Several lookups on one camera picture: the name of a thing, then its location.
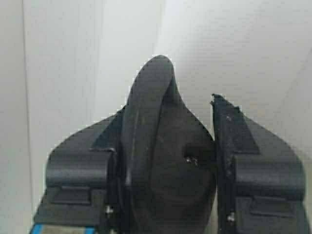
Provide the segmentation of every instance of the screw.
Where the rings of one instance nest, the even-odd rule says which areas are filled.
[[[193,162],[195,163],[195,166],[198,166],[198,160],[197,160],[197,158],[193,158]]]
[[[235,222],[235,213],[231,212],[231,214],[228,216],[228,221],[230,223],[234,223]]]
[[[113,210],[112,207],[110,207],[110,206],[108,205],[108,206],[106,206],[106,211],[105,211],[105,213],[109,216],[109,215],[111,215],[112,213],[114,213],[114,210]]]

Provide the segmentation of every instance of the white wall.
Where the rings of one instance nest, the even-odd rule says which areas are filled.
[[[24,0],[33,201],[51,150],[92,123],[101,0]]]
[[[0,4],[0,234],[31,225],[22,0]]]

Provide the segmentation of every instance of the black rubber piece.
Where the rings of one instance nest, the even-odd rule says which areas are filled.
[[[209,158],[214,155],[214,143],[183,103],[168,58],[155,57],[139,72],[125,106],[121,144],[131,230],[203,233],[215,177],[187,164],[184,154],[188,147],[201,148]]]

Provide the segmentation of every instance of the white backdrop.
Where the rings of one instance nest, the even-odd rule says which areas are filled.
[[[14,2],[10,8],[21,9],[22,0]],[[18,33],[9,27],[4,41],[16,46],[10,38],[20,37],[15,50],[22,61],[12,73],[20,72],[15,84],[27,88],[28,95],[18,91],[21,113],[6,118],[19,116],[24,129],[20,163],[30,161],[30,169],[16,167],[12,173],[22,173],[33,212],[44,190],[51,150],[120,109],[141,66],[157,54],[172,60],[183,100],[209,130],[210,95],[221,93],[312,156],[310,0],[24,0],[23,9],[24,15],[16,12]],[[21,65],[23,22],[26,74]],[[8,233],[4,223],[0,234]]]

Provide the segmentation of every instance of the white surface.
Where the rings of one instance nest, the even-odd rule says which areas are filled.
[[[28,154],[21,1],[4,3],[0,107],[5,112],[0,116],[7,134],[1,136],[1,156],[16,135],[25,156],[20,160],[19,154],[5,155],[1,160],[14,165],[4,177],[6,185],[17,171],[22,180],[7,186],[13,189],[22,181],[30,196],[24,160]],[[24,24],[33,208],[43,193],[51,150],[71,133],[120,109],[152,54],[172,60],[184,101],[208,129],[210,95],[221,93],[312,156],[310,0],[24,0]],[[18,134],[9,131],[16,122]],[[14,201],[22,204],[19,199],[24,199],[27,222],[29,196],[14,197],[10,191],[1,191],[11,198],[6,210],[21,209]],[[3,222],[10,218],[6,215]],[[10,223],[0,228],[9,227]]]
[[[34,209],[51,150],[92,123],[101,0],[25,0],[26,67]]]
[[[26,79],[21,0],[0,4],[0,234],[31,224]]]

